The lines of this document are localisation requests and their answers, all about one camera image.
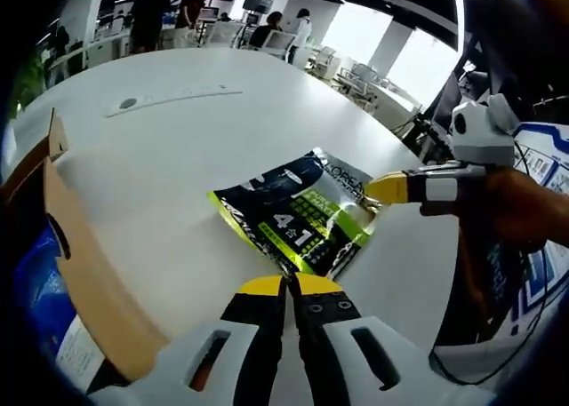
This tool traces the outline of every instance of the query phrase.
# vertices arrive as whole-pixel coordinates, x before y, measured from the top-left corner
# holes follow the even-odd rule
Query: white table
[[[401,95],[391,91],[390,89],[384,86],[381,86],[380,84],[375,84],[373,82],[370,82],[367,86],[369,88],[369,91],[373,93],[375,96],[387,95],[410,113],[413,112],[414,109],[418,107],[410,100],[406,99],[405,97],[402,97]]]
[[[119,100],[200,83],[243,93],[105,117]],[[242,283],[277,272],[217,215],[207,191],[242,183],[313,147],[374,177],[420,165],[356,105],[261,52],[170,50],[86,70],[14,122],[15,160],[45,135],[52,106],[70,145],[58,161],[61,176],[80,194],[127,289],[171,336],[218,318]],[[379,316],[430,349],[451,290],[457,231],[453,217],[391,207],[340,284],[362,314]],[[309,398],[294,333],[289,326],[274,404]]]

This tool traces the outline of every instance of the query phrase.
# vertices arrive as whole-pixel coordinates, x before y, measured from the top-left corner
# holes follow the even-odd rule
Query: l'oreal package
[[[84,327],[57,268],[60,246],[47,225],[12,273],[15,303],[26,314],[41,354],[80,391],[127,384]]]
[[[377,210],[361,204],[371,179],[316,148],[208,196],[229,225],[285,273],[334,278],[373,232]]]

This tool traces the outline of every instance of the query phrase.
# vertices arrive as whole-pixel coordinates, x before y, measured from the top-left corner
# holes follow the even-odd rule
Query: cardboard box
[[[53,110],[48,135],[0,190],[10,228],[9,265],[18,265],[47,218],[60,243],[58,269],[78,315],[104,355],[132,381],[152,369],[168,339],[126,291],[98,245],[78,195],[60,178],[53,162],[67,150],[63,123]]]

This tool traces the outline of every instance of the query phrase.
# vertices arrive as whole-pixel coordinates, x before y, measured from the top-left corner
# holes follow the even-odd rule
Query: window
[[[388,29],[391,16],[360,6],[343,4],[325,34],[322,45],[367,64]]]
[[[389,71],[388,79],[428,107],[445,85],[458,58],[453,48],[417,28]]]

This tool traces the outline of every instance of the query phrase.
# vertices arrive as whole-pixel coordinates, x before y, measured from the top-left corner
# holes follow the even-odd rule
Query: computer monitor
[[[258,13],[250,13],[247,15],[247,21],[246,23],[252,26],[256,26],[257,24],[259,24],[260,21],[260,15]]]
[[[243,3],[243,9],[258,13],[269,13],[272,5],[272,0],[245,0]]]
[[[200,20],[217,20],[220,8],[205,7],[199,13]]]

